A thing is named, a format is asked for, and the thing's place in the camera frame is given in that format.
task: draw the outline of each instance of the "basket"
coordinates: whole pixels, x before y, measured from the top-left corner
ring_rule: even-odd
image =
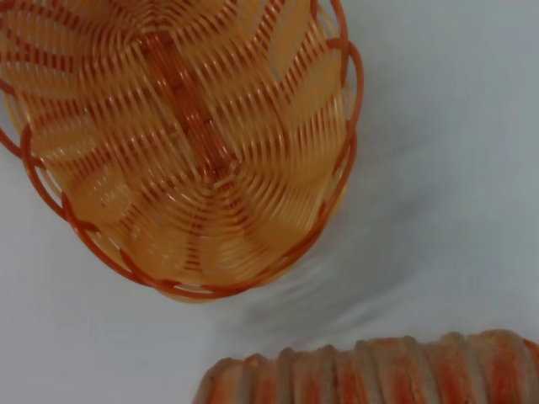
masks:
[[[3,1],[0,142],[125,278],[191,302],[267,284],[355,161],[363,71],[331,4],[338,28],[316,0]]]

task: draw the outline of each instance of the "woven strand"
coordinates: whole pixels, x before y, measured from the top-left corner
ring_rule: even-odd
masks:
[[[363,67],[331,4],[336,38],[317,0],[1,2],[20,147],[0,143],[125,278],[192,302],[267,284],[319,238],[355,161]]]

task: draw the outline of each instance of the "bread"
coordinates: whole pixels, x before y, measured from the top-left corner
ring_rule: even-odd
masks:
[[[224,359],[194,404],[538,404],[539,346],[509,331]]]

